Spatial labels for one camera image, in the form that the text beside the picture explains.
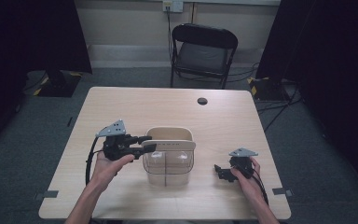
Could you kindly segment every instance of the human hand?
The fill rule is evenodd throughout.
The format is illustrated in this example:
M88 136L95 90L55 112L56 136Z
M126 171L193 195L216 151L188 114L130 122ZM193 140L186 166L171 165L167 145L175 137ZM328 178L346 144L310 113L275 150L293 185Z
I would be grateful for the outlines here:
M126 155L117 161L110 161L104 156L103 152L99 152L90 182L96 183L101 191L105 191L117 172L134 159L133 155Z
M250 157L250 160L252 162L252 165L254 166L255 171L260 175L260 165L253 157ZM241 171L234 167L231 168L231 173L238 178L243 194L248 200L258 200L259 197L261 197L262 199L263 194L261 188L258 186L258 184L253 178L247 179L245 176L243 176ZM260 181L260 176L255 175L255 178Z

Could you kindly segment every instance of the plastic bin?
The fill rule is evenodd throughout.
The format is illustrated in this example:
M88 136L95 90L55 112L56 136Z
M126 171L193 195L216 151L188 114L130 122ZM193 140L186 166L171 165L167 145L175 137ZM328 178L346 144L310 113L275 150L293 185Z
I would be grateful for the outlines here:
M181 127L155 127L146 135L153 140L144 141L143 146L157 144L155 152L143 156L149 183L157 186L187 184L196 148L191 131Z

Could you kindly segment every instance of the small black object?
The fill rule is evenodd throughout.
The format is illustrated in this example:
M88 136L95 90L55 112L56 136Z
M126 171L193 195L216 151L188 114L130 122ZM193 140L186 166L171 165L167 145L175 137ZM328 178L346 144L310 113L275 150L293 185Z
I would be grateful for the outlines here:
M116 161L123 156L132 154L136 160L148 152L154 152L156 150L156 144L145 147L130 147L132 144L143 142L147 139L151 139L150 136L142 137L140 139L130 134L122 134L115 136L106 136L106 140L103 142L104 156L110 161Z
M241 171L247 179L250 179L253 176L255 170L253 169L252 162L249 157L231 157L229 163L232 167Z
M230 183L238 179L234 174L231 173L230 169L222 169L220 166L215 165L214 170L217 172L219 179L228 180Z

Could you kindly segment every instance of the chair seat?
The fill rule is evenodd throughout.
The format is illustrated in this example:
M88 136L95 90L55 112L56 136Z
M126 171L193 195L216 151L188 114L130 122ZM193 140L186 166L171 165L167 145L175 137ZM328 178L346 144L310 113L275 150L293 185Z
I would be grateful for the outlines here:
M184 43L177 58L178 69L210 72L223 75L227 50Z

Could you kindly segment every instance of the table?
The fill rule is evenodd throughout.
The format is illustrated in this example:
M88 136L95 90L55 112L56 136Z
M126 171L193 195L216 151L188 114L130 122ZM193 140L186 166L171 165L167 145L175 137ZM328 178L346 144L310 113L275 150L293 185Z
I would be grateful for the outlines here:
M199 105L200 97L208 104ZM58 195L44 199L39 216L68 217L85 186L85 160L95 134L118 119L135 136L154 126L188 128L197 143L195 163L189 183L172 187L150 185L142 160L126 165L101 195L94 218L255 219L239 184L220 180L213 168L228 168L228 152L238 147L259 153L256 159L272 212L278 219L291 216L285 195L272 192L282 183L248 91L115 87L89 90L48 188Z

